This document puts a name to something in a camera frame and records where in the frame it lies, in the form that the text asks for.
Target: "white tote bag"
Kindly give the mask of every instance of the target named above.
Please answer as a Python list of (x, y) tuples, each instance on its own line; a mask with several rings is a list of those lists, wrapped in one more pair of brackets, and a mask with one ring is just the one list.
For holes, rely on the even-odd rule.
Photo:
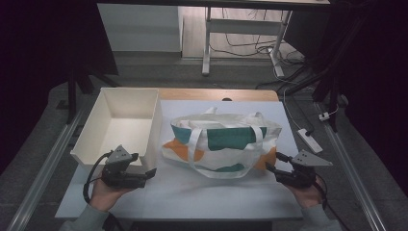
[(162, 146), (163, 155), (217, 179), (243, 177), (266, 161), (274, 165), (279, 124), (260, 113), (217, 115), (216, 110), (174, 118), (175, 139)]

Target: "white tabletop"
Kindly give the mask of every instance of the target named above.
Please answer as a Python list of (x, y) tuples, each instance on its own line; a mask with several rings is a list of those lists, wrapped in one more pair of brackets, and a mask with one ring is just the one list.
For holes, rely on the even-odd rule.
[[(260, 112), (283, 129), (277, 149), (294, 156), (298, 150), (293, 133), (280, 102), (231, 102), (162, 100), (163, 124), (161, 144), (174, 138), (169, 122), (178, 116), (200, 114), (217, 107), (218, 114), (250, 114)], [(111, 212), (117, 218), (134, 220), (201, 220), (201, 219), (276, 219), (301, 218), (300, 207), (293, 195), (268, 171), (251, 169), (240, 179), (210, 179), (188, 165), (165, 159), (157, 153), (156, 176), (144, 189), (123, 195)], [(290, 171), (292, 167), (277, 162), (276, 167)], [(77, 167), (66, 190), (56, 218), (77, 218), (86, 206), (82, 188), (88, 173)]]

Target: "wooden floor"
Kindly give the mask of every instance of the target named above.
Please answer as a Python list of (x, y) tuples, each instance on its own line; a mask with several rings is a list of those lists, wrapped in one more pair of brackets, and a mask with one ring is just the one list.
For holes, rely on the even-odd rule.
[[(281, 11), (265, 11), (265, 10), (250, 10), (250, 9), (222, 9), (212, 8), (212, 18), (229, 18), (241, 20), (267, 20), (280, 21)], [(205, 15), (206, 9), (199, 7), (183, 7), (181, 14), (184, 19), (183, 28), (183, 58), (198, 58), (203, 57), (203, 49), (205, 43)], [(257, 35), (226, 35), (226, 34), (211, 34), (210, 45), (212, 58), (246, 58), (246, 59), (270, 59), (268, 54), (257, 54), (257, 49), (263, 46), (274, 45), (275, 36), (257, 36)], [(216, 52), (215, 50), (235, 53), (237, 55), (228, 54), (225, 52)], [(287, 43), (281, 45), (280, 51), (285, 57), (294, 49)]]

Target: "orange patch on bag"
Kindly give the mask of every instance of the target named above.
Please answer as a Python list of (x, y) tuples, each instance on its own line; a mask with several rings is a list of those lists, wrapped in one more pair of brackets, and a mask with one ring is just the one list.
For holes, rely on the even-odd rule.
[(276, 163), (276, 147), (272, 147), (269, 153), (261, 155), (258, 162), (255, 164), (254, 168), (259, 170), (266, 170), (267, 167), (265, 163), (268, 162), (271, 165), (275, 166)]
[[(188, 161), (189, 160), (189, 149), (186, 145), (180, 143), (178, 140), (174, 139), (173, 141), (167, 142), (166, 144), (163, 145), (165, 148), (170, 148), (173, 150), (174, 153), (177, 154), (183, 161)], [(194, 152), (194, 161), (197, 162), (201, 160), (204, 156), (204, 151), (201, 150), (195, 150)]]

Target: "desk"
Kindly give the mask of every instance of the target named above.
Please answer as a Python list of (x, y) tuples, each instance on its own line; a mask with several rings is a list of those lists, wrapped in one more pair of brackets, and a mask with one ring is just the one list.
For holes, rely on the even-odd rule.
[[(261, 112), (283, 127), (278, 151), (297, 154), (292, 130), (282, 103), (270, 90), (183, 90), (160, 89), (163, 124), (161, 143), (174, 137), (169, 122), (177, 116), (202, 113), (216, 106), (220, 114)], [(220, 101), (222, 98), (236, 101)], [(240, 179), (206, 178), (188, 165), (167, 160), (157, 153), (156, 176), (144, 189), (127, 193), (113, 207), (118, 218), (133, 220), (275, 219), (301, 218), (293, 196), (272, 173), (251, 169)], [(278, 162), (277, 168), (291, 170)], [(56, 218), (77, 218), (86, 206), (82, 188), (88, 173), (77, 167)]]

